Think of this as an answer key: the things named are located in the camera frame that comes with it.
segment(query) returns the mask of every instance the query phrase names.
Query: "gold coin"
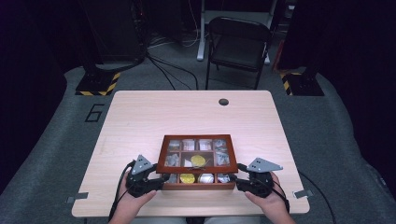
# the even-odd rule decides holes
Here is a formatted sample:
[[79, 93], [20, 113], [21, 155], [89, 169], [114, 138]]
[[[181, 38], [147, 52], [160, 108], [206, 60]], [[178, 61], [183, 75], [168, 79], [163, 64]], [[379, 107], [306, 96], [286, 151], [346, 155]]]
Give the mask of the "gold coin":
[[181, 174], [180, 180], [185, 184], [192, 184], [195, 182], [195, 176], [193, 174]]
[[204, 166], [205, 165], [205, 158], [200, 155], [195, 155], [191, 157], [192, 166]]

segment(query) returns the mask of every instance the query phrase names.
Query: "wooden table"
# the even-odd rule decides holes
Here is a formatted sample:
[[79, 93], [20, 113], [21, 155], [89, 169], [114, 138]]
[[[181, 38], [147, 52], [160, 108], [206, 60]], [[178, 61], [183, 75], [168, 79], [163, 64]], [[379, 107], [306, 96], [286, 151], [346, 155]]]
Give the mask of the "wooden table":
[[[228, 105], [220, 105], [225, 98]], [[290, 147], [269, 91], [118, 91], [115, 93], [76, 200], [75, 217], [107, 217], [122, 169], [142, 154], [158, 161], [165, 134], [230, 134], [237, 162], [256, 157], [282, 165], [276, 171], [290, 200], [290, 212], [306, 213], [306, 198]], [[239, 178], [248, 178], [239, 172]], [[154, 172], [149, 178], [157, 178]], [[139, 217], [262, 215], [243, 192], [234, 190], [160, 190]]]

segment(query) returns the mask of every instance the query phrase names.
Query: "black chair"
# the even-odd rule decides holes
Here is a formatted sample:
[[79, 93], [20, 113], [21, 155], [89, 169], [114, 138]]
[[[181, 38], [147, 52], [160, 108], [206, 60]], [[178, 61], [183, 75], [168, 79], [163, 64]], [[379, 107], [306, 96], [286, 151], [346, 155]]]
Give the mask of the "black chair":
[[270, 30], [255, 21], [243, 21], [216, 17], [208, 26], [209, 54], [207, 59], [206, 84], [209, 82], [210, 64], [227, 66], [257, 73], [254, 90], [257, 90], [262, 67], [267, 56]]

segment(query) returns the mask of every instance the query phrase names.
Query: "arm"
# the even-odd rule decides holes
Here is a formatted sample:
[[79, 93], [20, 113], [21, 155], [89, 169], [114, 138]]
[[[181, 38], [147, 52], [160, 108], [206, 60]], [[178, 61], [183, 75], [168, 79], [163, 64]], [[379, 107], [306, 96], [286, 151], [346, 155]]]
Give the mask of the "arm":
[[[279, 183], [279, 179], [274, 173], [271, 173], [271, 176], [274, 182]], [[275, 184], [274, 189], [278, 192], [282, 192], [280, 187]], [[264, 214], [275, 224], [295, 224], [294, 220], [291, 218], [290, 214], [286, 210], [285, 203], [283, 200], [276, 195], [275, 193], [271, 193], [266, 198], [258, 197], [248, 191], [245, 192], [245, 195], [249, 200], [258, 205]]]
[[[126, 178], [127, 175], [124, 176], [122, 179], [121, 185], [120, 185], [120, 192], [119, 192], [119, 197], [127, 191], [127, 188], [125, 187], [126, 184]], [[117, 205], [116, 212], [114, 213], [113, 218], [108, 223], [117, 223], [117, 224], [129, 224], [131, 223], [132, 220], [136, 217], [137, 213], [139, 212], [140, 208], [150, 201], [157, 191], [152, 190], [151, 192], [142, 195], [138, 198], [135, 198], [128, 192], [125, 193], [121, 200], [119, 201], [119, 204]]]

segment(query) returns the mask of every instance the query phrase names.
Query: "small object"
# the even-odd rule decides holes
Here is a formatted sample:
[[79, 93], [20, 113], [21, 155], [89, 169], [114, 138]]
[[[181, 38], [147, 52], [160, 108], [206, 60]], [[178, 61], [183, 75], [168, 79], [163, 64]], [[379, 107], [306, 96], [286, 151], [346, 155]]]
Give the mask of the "small object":
[[166, 183], [176, 184], [177, 182], [177, 174], [170, 174], [168, 181]]
[[230, 157], [226, 152], [217, 151], [216, 158], [219, 166], [230, 165]]
[[183, 150], [194, 151], [195, 150], [195, 141], [193, 139], [184, 139], [183, 140]]
[[134, 167], [132, 168], [132, 174], [137, 175], [139, 173], [142, 173], [143, 171], [148, 170], [151, 167], [151, 162], [149, 162], [148, 159], [146, 159], [144, 156], [139, 155], [137, 157], [136, 163], [134, 164]]
[[218, 181], [220, 183], [228, 183], [230, 182], [230, 177], [228, 175], [224, 175], [224, 174], [218, 174]]
[[193, 174], [181, 174], [180, 181], [184, 184], [192, 184], [195, 182], [195, 176]]
[[211, 139], [200, 139], [199, 149], [202, 151], [212, 150], [212, 140]]
[[215, 180], [215, 177], [212, 174], [201, 174], [198, 177], [198, 182], [203, 183], [203, 184], [213, 183], [214, 180]]
[[310, 189], [307, 189], [307, 190], [303, 189], [303, 190], [300, 190], [297, 192], [293, 192], [293, 196], [296, 199], [303, 198], [303, 197], [309, 198], [311, 196], [314, 196], [314, 193]]
[[215, 150], [219, 151], [226, 151], [227, 150], [227, 142], [225, 139], [216, 139], [214, 141], [215, 144]]
[[184, 160], [184, 167], [192, 167], [192, 163], [188, 160]]
[[74, 197], [67, 197], [65, 203], [73, 203], [75, 200], [78, 199], [87, 199], [88, 198], [88, 192], [83, 192], [83, 193], [77, 193]]
[[194, 167], [202, 167], [206, 164], [206, 160], [200, 155], [195, 155], [191, 157], [191, 163]]
[[171, 140], [169, 142], [169, 147], [168, 147], [169, 151], [179, 150], [179, 149], [180, 149], [180, 141], [179, 140]]
[[166, 156], [165, 166], [179, 166], [178, 155], [173, 154], [171, 156]]
[[270, 161], [263, 160], [262, 158], [256, 158], [256, 160], [254, 160], [247, 167], [247, 170], [256, 173], [265, 173], [270, 171], [283, 170], [283, 167]]

